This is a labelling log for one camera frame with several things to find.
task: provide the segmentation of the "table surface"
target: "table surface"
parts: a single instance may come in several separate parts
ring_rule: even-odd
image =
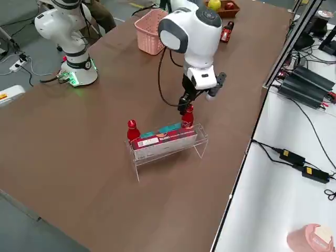
[[[314,50],[313,55],[336,60],[335,56],[320,50]],[[309,62],[309,69],[336,81],[335,65]],[[330,105],[326,112],[300,106],[313,122],[329,157],[336,163],[336,106]],[[254,139],[291,150],[325,172],[335,172],[307,118],[292,101],[277,95],[275,88],[271,88],[267,96]],[[266,149],[277,160],[276,153]],[[254,143],[241,171],[216,251],[290,252],[286,243],[288,233],[309,223],[329,226],[336,235],[336,201],[328,200],[323,192],[325,189],[336,192],[335,181],[324,185],[302,177],[300,172],[286,165],[272,163]]]
[[[194,103],[209,135],[202,159],[178,153],[140,168],[136,180],[123,144],[127,121],[146,132],[181,118],[161,101],[160,56],[138,49],[134,17],[90,48],[96,83],[38,85],[0,111],[0,188],[92,251],[209,250],[290,18],[275,6],[237,3],[230,42],[214,61],[227,73],[225,85],[215,101]],[[166,54],[167,100],[178,101],[181,81]]]

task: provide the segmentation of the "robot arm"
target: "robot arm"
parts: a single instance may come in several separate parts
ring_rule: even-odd
[[[46,39],[59,44],[67,56],[61,72],[64,81],[73,86],[88,85],[97,77],[97,71],[79,32],[91,21],[91,13],[82,0],[42,0],[55,9],[47,10],[35,18],[37,31]]]
[[[159,23],[161,42],[169,49],[184,54],[182,86],[185,93],[180,98],[179,111],[183,114],[188,104],[201,92],[214,98],[223,85],[226,75],[214,72],[214,55],[222,32],[222,20],[203,3],[200,7],[187,0],[171,3],[172,13]]]

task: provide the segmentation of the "black power adapter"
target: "black power adapter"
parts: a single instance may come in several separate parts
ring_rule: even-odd
[[[308,179],[315,180],[323,184],[327,184],[330,180],[330,175],[327,172],[320,171],[309,166],[303,167],[302,177],[306,177]]]
[[[299,156],[298,154],[295,154],[291,151],[288,151],[286,149],[281,150],[280,159],[294,164],[294,165],[304,165],[306,159],[303,156]]]

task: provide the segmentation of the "red apple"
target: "red apple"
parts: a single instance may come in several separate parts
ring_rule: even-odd
[[[235,8],[235,5],[231,2],[227,3],[224,7],[225,9],[234,9]]]

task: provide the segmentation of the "red bottle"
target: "red bottle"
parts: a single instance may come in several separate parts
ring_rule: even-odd
[[[140,137],[140,131],[137,129],[137,123],[134,120],[128,121],[127,139],[131,143],[134,139]]]
[[[181,127],[188,128],[191,127],[194,123],[194,106],[189,104],[186,113],[182,116]]]

